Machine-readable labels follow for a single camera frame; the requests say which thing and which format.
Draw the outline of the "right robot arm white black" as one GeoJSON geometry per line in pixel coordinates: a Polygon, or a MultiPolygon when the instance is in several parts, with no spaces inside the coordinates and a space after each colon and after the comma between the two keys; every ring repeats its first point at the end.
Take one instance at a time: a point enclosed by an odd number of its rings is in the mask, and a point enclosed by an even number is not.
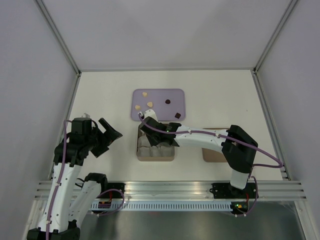
{"type": "Polygon", "coordinates": [[[228,192],[235,198],[247,190],[258,143],[238,125],[228,129],[205,130],[187,127],[177,122],[163,124],[151,116],[139,115],[139,129],[151,146],[201,148],[223,154],[232,169],[228,192]]]}

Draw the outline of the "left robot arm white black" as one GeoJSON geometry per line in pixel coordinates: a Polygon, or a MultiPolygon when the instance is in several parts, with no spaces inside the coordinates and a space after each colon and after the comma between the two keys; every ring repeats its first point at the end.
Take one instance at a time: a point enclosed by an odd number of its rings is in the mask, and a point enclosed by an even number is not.
{"type": "Polygon", "coordinates": [[[52,184],[48,201],[37,227],[30,229],[28,240],[78,240],[81,225],[92,203],[113,192],[120,194],[125,203],[123,190],[111,188],[103,173],[89,173],[73,198],[73,191],[84,160],[89,154],[96,158],[109,150],[109,146],[123,135],[104,118],[95,122],[89,117],[77,117],[70,121],[71,131],[64,132],[62,141],[54,150],[52,184]]]}

